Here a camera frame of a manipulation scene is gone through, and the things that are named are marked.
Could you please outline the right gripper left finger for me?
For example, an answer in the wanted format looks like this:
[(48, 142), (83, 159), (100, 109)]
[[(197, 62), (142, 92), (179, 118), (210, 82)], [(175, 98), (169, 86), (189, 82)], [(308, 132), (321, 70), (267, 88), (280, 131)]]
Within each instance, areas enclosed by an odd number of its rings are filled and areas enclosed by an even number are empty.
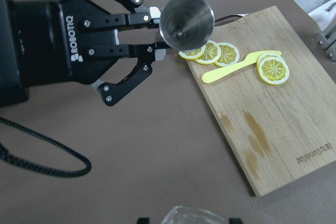
[(141, 217), (137, 220), (137, 224), (150, 224), (149, 217)]

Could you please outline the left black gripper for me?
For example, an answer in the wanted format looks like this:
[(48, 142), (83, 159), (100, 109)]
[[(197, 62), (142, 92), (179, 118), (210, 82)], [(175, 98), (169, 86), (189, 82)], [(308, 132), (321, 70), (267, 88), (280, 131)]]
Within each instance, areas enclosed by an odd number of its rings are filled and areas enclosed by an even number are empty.
[(158, 28), (158, 7), (144, 0), (92, 1), (15, 2), (23, 86), (92, 84), (108, 70), (112, 82), (98, 80), (96, 86), (105, 105), (114, 106), (151, 75), (152, 63), (164, 59), (165, 42), (113, 45), (112, 31), (83, 30)]

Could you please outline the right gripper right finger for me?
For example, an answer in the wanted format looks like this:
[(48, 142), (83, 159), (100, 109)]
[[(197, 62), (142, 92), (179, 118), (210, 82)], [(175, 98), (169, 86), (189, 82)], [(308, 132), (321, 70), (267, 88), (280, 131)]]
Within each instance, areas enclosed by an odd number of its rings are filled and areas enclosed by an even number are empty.
[(229, 224), (242, 224), (242, 220), (240, 218), (229, 218)]

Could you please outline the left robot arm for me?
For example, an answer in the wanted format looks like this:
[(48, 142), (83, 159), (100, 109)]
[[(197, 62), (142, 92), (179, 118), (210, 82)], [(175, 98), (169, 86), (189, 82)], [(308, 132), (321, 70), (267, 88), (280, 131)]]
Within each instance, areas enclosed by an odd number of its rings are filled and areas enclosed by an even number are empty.
[(92, 85), (112, 106), (151, 73), (168, 45), (123, 45), (118, 32), (158, 28), (143, 0), (1, 0), (1, 106), (24, 102), (32, 86)]

